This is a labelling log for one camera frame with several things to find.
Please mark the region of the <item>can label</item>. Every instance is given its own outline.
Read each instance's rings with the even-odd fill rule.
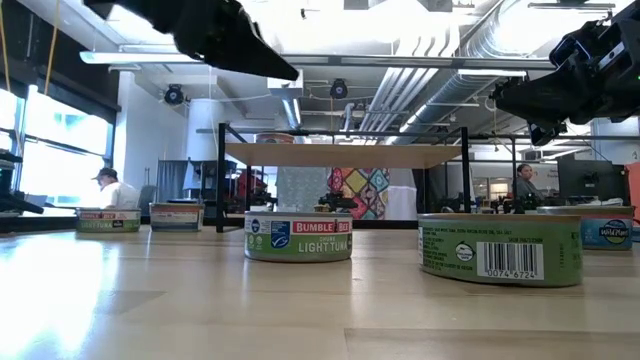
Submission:
[[[245,246],[262,254],[339,254],[352,248],[350,218],[247,217]]]
[[[78,231],[129,232],[140,228],[140,213],[135,211],[91,211],[78,214]]]
[[[156,230],[202,230],[202,208],[158,207],[151,210],[151,226]]]
[[[538,286],[582,278],[579,224],[420,220],[420,264],[461,280]]]
[[[582,244],[590,248],[630,249],[632,220],[583,216],[580,230]]]

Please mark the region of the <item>person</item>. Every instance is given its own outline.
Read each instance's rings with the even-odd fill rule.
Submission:
[[[100,208],[137,209],[140,193],[133,186],[118,181],[118,172],[103,168],[94,178],[100,184]]]
[[[531,182],[533,178],[533,168],[529,164],[520,164],[517,168],[518,178],[516,178],[516,190],[518,197],[523,198],[529,194],[534,194],[538,199],[543,200],[544,196]]]

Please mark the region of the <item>white logo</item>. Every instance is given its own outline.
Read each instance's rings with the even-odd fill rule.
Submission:
[[[462,261],[469,261],[473,259],[473,255],[475,254],[471,246],[465,244],[464,242],[461,242],[460,244],[458,244],[458,246],[456,246],[456,256],[458,257],[458,259]]]

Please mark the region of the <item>colorful artwork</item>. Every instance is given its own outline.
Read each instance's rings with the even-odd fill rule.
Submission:
[[[389,169],[334,168],[331,173],[331,190],[342,191],[358,204],[350,210],[354,219],[384,220],[389,198]]]

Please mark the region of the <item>woman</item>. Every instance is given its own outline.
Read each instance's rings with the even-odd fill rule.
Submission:
[[[516,190],[518,197],[527,197],[529,194],[535,195],[538,199],[544,199],[542,193],[536,189],[536,186],[531,182],[533,178],[533,168],[529,164],[520,164],[518,166],[518,178],[516,179]]]

